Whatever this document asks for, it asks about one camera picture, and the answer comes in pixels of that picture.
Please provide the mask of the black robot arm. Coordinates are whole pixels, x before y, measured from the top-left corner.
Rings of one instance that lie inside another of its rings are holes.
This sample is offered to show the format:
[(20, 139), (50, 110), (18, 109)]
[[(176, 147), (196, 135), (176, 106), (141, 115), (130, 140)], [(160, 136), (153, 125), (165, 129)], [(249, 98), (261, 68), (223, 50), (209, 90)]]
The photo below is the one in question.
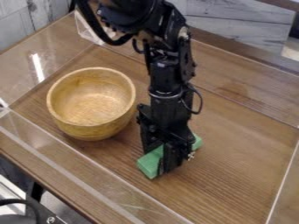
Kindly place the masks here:
[(201, 94), (191, 84), (196, 63), (192, 34), (184, 15), (166, 0), (74, 0), (90, 30), (104, 43), (129, 42), (144, 55), (150, 103), (137, 106), (136, 121), (144, 155), (136, 165), (153, 179), (195, 156), (201, 139), (188, 121), (201, 111), (192, 107)]

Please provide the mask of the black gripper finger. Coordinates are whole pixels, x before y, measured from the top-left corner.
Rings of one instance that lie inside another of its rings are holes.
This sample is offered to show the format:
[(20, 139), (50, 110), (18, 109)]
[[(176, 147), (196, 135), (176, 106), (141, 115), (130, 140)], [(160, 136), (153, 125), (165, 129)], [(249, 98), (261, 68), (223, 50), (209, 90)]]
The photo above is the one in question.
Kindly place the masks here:
[(140, 125), (144, 154), (146, 154), (162, 144), (162, 140), (160, 138), (160, 125), (156, 121), (142, 115), (138, 115), (136, 120)]
[(193, 144), (195, 142), (177, 143), (169, 141), (162, 145), (162, 156), (157, 162), (157, 175), (170, 172), (183, 164), (184, 160), (192, 158)]

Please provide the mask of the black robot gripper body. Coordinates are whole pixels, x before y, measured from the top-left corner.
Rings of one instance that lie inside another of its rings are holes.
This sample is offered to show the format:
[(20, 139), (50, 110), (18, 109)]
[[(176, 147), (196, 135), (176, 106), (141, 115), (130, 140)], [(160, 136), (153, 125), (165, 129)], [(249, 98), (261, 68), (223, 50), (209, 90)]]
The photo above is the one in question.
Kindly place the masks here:
[(137, 105), (137, 115), (142, 115), (158, 123), (162, 144), (169, 141), (179, 144), (193, 142), (192, 131), (188, 127), (192, 117), (192, 91), (158, 92), (150, 90), (149, 97), (149, 105)]

